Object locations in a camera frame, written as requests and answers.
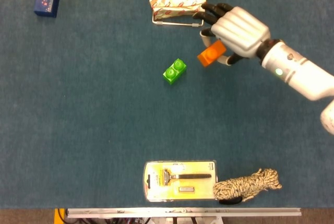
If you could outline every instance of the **green lego brick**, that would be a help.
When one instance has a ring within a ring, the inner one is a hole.
[[[171,85],[173,84],[180,75],[186,71],[187,65],[184,64],[183,61],[181,61],[179,58],[174,61],[173,65],[171,65],[164,73],[163,77],[165,80],[168,81],[168,83]]]

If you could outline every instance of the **rope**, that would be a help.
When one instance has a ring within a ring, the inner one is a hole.
[[[274,169],[259,169],[250,176],[218,182],[213,186],[213,193],[216,199],[234,199],[241,196],[245,202],[268,188],[282,188],[278,181],[278,172]]]

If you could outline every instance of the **orange block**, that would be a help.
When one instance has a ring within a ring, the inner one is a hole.
[[[226,47],[220,40],[217,40],[197,57],[203,66],[208,66],[218,59],[224,52],[226,52]]]

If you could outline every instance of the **razor package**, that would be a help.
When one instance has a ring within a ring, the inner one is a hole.
[[[144,168],[145,197],[151,202],[215,199],[215,161],[151,161]]]

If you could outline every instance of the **robotic hand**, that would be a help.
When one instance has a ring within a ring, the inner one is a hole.
[[[281,40],[270,38],[269,28],[240,7],[228,4],[203,4],[211,12],[198,12],[195,19],[203,19],[211,28],[201,31],[206,46],[210,37],[217,37],[234,54],[222,56],[219,62],[232,65],[243,58],[260,59],[264,69],[278,76],[309,100],[334,96],[334,77],[288,47]],[[334,134],[334,101],[321,113],[324,128]]]

